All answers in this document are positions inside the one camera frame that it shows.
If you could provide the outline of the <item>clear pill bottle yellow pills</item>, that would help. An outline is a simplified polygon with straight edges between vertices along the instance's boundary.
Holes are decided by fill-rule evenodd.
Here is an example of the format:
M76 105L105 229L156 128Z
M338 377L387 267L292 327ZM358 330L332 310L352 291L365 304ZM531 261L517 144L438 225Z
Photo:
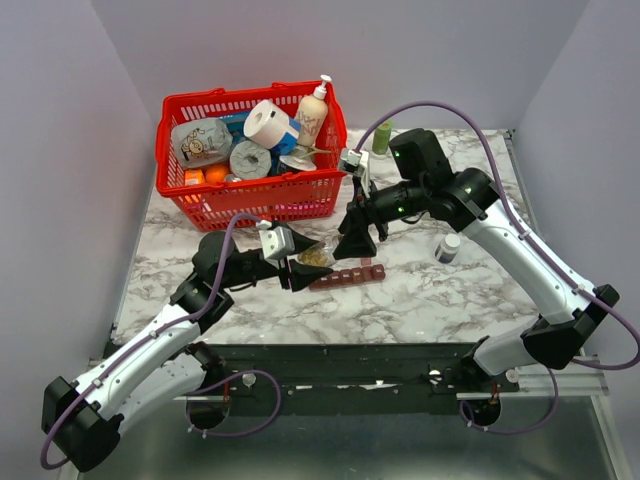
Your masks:
M334 251L339 242L339 237L321 241L299 253L297 261L308 266L331 267L336 263Z

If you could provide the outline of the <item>red weekly pill organizer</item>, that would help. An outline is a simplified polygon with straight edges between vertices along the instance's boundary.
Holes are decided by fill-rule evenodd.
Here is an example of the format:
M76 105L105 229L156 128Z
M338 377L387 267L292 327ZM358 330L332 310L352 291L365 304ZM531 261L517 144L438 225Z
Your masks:
M362 259L355 267L334 271L328 276L313 282L311 291L362 286L369 283L382 282L386 278L386 271L382 264L373 263L371 259Z

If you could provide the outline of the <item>green lid of bottle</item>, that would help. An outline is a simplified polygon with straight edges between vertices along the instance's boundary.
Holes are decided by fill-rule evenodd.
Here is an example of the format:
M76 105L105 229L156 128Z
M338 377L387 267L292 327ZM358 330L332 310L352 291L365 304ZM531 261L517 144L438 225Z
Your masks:
M390 119L385 120L376 127L371 148L375 155L384 156L386 154L392 130L393 123Z

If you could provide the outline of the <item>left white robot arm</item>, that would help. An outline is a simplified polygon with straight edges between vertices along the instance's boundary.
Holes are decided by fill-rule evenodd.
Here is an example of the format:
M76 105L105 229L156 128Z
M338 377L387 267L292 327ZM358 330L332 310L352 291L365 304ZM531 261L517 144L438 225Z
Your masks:
M329 267L296 261L314 242L287 225L259 235L261 247L241 251L228 232L206 234L191 274L142 331L75 380L52 380L43 394L46 446L56 446L78 471L92 470L159 404L220 387L220 368L195 341L232 307L232 290L276 278L283 289L298 292L331 274Z

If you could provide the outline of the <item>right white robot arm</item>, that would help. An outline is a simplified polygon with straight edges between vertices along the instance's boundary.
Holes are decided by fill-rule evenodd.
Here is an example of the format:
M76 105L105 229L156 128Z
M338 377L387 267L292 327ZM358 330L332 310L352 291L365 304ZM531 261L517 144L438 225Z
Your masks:
M374 257L371 226L385 240L392 221L422 213L443 221L489 253L539 311L528 325L479 340L460 367L462 384L480 392L511 368L534 363L565 368L604 320L605 309L617 303L618 292L610 285L594 286L562 261L549 266L555 254L531 246L535 234L522 219L508 218L494 181L477 168L453 171L434 132L412 129L394 137L389 147L401 180L383 189L368 178L367 153L341 152L339 168L351 174L355 193L339 227L342 238L334 258Z

